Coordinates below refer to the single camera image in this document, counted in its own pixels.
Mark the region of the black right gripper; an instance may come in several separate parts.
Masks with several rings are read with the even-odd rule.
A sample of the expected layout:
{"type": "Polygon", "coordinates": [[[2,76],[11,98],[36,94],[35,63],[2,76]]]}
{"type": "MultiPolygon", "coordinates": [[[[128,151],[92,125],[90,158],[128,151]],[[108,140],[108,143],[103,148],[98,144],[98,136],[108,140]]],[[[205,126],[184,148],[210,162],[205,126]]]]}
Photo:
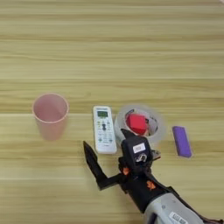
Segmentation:
{"type": "MultiPolygon", "coordinates": [[[[121,129],[121,132],[126,139],[136,136],[128,129],[121,129]]],[[[176,193],[171,186],[162,185],[152,175],[153,159],[147,159],[145,162],[141,161],[137,165],[133,165],[125,157],[120,157],[118,161],[121,173],[109,178],[98,164],[98,158],[92,147],[87,142],[83,142],[83,147],[87,165],[94,175],[99,189],[104,190],[119,184],[122,190],[133,199],[142,214],[147,206],[159,196],[166,193],[176,193]]]]}

